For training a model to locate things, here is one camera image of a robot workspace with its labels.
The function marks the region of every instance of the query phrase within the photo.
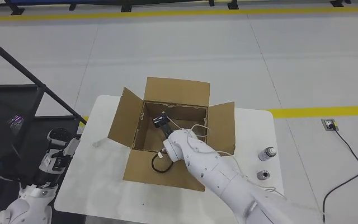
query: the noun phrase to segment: warehouse floor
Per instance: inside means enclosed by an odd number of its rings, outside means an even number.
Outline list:
[[[99,95],[119,96],[124,86],[143,97],[147,76],[210,82],[211,104],[315,108],[308,118],[275,119],[275,129],[285,195],[321,210],[325,194],[358,173],[321,123],[343,106],[332,118],[358,153],[358,112],[349,107],[358,105],[357,37],[354,13],[0,21],[1,47],[83,116]],[[0,71],[0,85],[30,83],[3,59]],[[44,114],[68,113],[46,96]],[[358,179],[329,196],[326,223],[357,222],[357,187]],[[322,222],[319,213],[310,220]]]

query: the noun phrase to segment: black cable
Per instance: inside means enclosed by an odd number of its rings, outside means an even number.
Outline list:
[[[342,136],[338,133],[337,129],[334,128],[333,130],[335,130],[335,132],[338,134],[338,136],[342,139],[342,141],[345,142],[345,144],[348,146],[349,150],[351,151],[351,153],[353,154],[353,156],[356,158],[356,160],[358,161],[357,156],[354,154],[352,148],[349,146],[349,144],[342,138]]]
[[[338,134],[338,136],[345,142],[345,144],[348,146],[348,148],[350,149],[350,151],[351,151],[351,153],[353,154],[353,156],[355,157],[355,159],[358,161],[358,158],[357,158],[357,156],[355,155],[355,153],[353,152],[353,150],[352,150],[352,148],[350,147],[350,145],[349,145],[349,144],[342,138],[342,136],[338,133],[338,131],[337,131],[337,129],[336,129],[336,126],[335,126],[334,124],[330,124],[329,127],[332,128],[332,129]],[[346,182],[344,182],[344,183],[342,183],[342,184],[336,186],[335,188],[333,188],[332,190],[330,190],[330,191],[326,194],[326,196],[324,196],[324,199],[323,199],[323,207],[322,207],[323,223],[326,222],[326,216],[325,216],[324,213],[325,213],[325,208],[326,208],[326,199],[327,199],[327,197],[328,197],[333,191],[335,191],[336,189],[338,189],[338,188],[340,188],[341,186],[343,186],[343,185],[345,185],[345,184],[351,182],[352,180],[354,180],[354,179],[356,179],[356,178],[358,178],[358,175],[356,175],[356,176],[350,178],[349,180],[347,180]]]
[[[170,168],[173,166],[174,162],[172,162],[168,168],[166,168],[165,170],[157,170],[155,167],[154,167],[154,160],[158,157],[158,154],[156,153],[154,155],[154,157],[152,158],[152,169],[158,173],[161,173],[161,174],[164,174],[165,172],[168,172],[170,170]]]

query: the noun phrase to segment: electrical outlet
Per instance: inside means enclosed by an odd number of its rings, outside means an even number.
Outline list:
[[[323,124],[325,130],[334,131],[333,128],[329,127],[330,124],[333,124],[334,126],[336,126],[336,130],[339,130],[337,123],[333,118],[321,119],[321,121],[322,121],[322,124]]]

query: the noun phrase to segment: open cardboard box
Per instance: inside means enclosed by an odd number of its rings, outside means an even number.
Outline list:
[[[152,119],[163,111],[179,126],[191,128],[194,124],[210,128],[201,140],[217,151],[233,154],[235,150],[234,102],[209,106],[210,84],[170,78],[147,78],[144,100],[124,88],[108,138],[131,148],[123,180],[147,184],[175,186],[198,191],[205,187],[187,170],[183,161],[160,174],[152,169],[154,155],[163,148],[165,136],[155,128]],[[171,122],[173,130],[178,129]],[[194,129],[197,135],[206,135],[206,129]],[[155,160],[158,170],[171,163],[167,155]]]

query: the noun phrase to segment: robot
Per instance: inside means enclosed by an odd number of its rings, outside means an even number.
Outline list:
[[[227,157],[198,139],[192,129],[172,130],[171,119],[163,113],[153,123],[163,130],[164,151],[172,163],[184,160],[188,171],[209,188],[233,211],[239,224],[290,224],[288,210],[295,209],[282,195],[253,185]],[[79,136],[69,141],[64,130],[48,135],[49,149],[34,183],[20,188],[19,198],[0,212],[1,224],[50,224],[51,207],[58,188],[57,181],[68,166],[79,144]]]
[[[70,139],[63,128],[49,132],[49,148],[34,175],[31,185],[20,183],[18,198],[0,212],[2,224],[50,224],[52,209],[48,204],[55,198],[58,180],[69,165],[79,144],[80,136]]]

